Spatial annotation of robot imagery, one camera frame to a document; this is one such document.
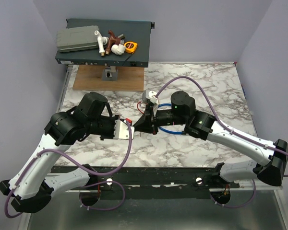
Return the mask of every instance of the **gray floor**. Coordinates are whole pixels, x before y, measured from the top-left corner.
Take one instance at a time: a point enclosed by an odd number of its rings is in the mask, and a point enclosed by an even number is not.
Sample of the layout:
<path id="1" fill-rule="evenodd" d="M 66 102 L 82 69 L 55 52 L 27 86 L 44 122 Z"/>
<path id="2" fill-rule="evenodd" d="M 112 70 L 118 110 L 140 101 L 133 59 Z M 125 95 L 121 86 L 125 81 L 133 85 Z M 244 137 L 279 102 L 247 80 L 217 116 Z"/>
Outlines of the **gray floor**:
<path id="1" fill-rule="evenodd" d="M 251 191 L 233 191 L 229 204 L 249 199 Z M 99 201 L 110 207 L 118 201 Z M 64 193 L 33 214 L 30 230 L 284 230 L 273 190 L 258 191 L 239 209 L 216 206 L 211 200 L 126 200 L 114 211 L 80 208 L 78 193 Z"/>

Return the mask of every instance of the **white wall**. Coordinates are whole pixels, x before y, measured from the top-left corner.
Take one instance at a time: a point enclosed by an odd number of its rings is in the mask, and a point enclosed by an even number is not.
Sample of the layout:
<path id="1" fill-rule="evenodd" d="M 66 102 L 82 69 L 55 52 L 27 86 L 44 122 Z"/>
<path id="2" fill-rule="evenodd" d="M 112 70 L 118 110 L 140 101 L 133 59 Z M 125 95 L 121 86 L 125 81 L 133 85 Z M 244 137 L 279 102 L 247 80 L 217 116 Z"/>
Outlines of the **white wall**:
<path id="1" fill-rule="evenodd" d="M 55 112 L 64 77 L 55 53 L 32 0 L 0 0 L 0 181 L 22 168 Z M 0 230 L 17 229 L 4 200 L 0 192 Z"/>
<path id="2" fill-rule="evenodd" d="M 66 18 L 156 22 L 150 61 L 237 61 L 272 0 L 34 0 L 53 37 Z"/>
<path id="3" fill-rule="evenodd" d="M 259 136 L 288 142 L 288 0 L 273 0 L 237 69 Z"/>

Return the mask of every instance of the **tape measure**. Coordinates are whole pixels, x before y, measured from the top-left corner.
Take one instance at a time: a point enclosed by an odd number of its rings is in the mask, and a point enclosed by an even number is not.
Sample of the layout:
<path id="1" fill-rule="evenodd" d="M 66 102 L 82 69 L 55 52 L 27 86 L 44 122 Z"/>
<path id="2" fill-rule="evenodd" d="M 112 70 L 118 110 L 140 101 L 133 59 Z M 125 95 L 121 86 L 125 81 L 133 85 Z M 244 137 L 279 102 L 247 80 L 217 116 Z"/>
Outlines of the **tape measure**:
<path id="1" fill-rule="evenodd" d="M 138 44 L 135 43 L 135 42 L 126 42 L 124 44 L 124 46 L 126 47 L 126 52 L 127 53 L 130 53 L 130 54 L 133 54 L 135 52 L 135 50 L 137 49 L 138 47 Z"/>

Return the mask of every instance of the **white connector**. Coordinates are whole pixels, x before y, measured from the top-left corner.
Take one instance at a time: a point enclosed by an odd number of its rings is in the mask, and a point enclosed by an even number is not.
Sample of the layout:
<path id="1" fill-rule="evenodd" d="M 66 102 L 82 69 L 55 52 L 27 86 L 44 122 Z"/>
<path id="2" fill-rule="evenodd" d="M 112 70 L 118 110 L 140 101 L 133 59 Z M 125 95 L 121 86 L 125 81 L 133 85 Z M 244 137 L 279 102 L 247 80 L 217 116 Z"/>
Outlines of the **white connector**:
<path id="1" fill-rule="evenodd" d="M 106 45 L 109 41 L 108 37 L 101 36 L 100 32 L 98 30 L 95 31 L 95 36 L 97 36 L 97 42 L 99 46 L 99 53 L 101 56 L 105 55 L 105 49 L 104 45 Z"/>
<path id="2" fill-rule="evenodd" d="M 111 51 L 117 55 L 122 55 L 125 52 L 125 49 L 126 49 L 126 47 L 123 46 L 122 44 L 119 44 L 119 45 L 114 44 L 111 47 Z"/>

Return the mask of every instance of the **marble surface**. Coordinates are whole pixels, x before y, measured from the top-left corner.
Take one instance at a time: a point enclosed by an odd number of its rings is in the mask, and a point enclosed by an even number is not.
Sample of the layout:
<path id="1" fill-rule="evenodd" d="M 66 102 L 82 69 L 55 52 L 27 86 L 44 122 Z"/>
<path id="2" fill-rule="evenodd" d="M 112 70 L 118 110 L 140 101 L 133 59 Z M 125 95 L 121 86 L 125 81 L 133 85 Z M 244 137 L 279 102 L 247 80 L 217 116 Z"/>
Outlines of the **marble surface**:
<path id="1" fill-rule="evenodd" d="M 62 111 L 76 106 L 84 94 L 89 92 L 72 90 L 77 69 L 78 66 L 73 67 Z M 221 120 L 241 131 L 255 134 L 234 64 L 150 63 L 145 69 L 144 88 L 157 92 L 166 82 L 179 75 L 191 76 L 198 81 Z M 169 103 L 171 94 L 178 90 L 184 90 L 194 97 L 197 109 L 211 113 L 198 88 L 185 79 L 170 84 L 159 96 L 160 102 Z M 108 98 L 114 114 L 128 117 L 134 122 L 140 118 L 141 114 L 136 109 L 136 104 L 141 100 L 141 92 L 99 93 Z M 183 130 L 183 126 L 168 129 L 178 131 Z M 90 135 L 85 141 L 76 142 L 67 153 L 81 164 L 118 166 L 125 156 L 127 145 L 126 140 L 101 141 L 98 136 Z M 248 159 L 220 144 L 160 131 L 154 136 L 135 133 L 132 151 L 125 166 L 214 167 L 220 162 L 239 162 Z M 56 165 L 72 165 L 72 163 L 60 158 Z"/>

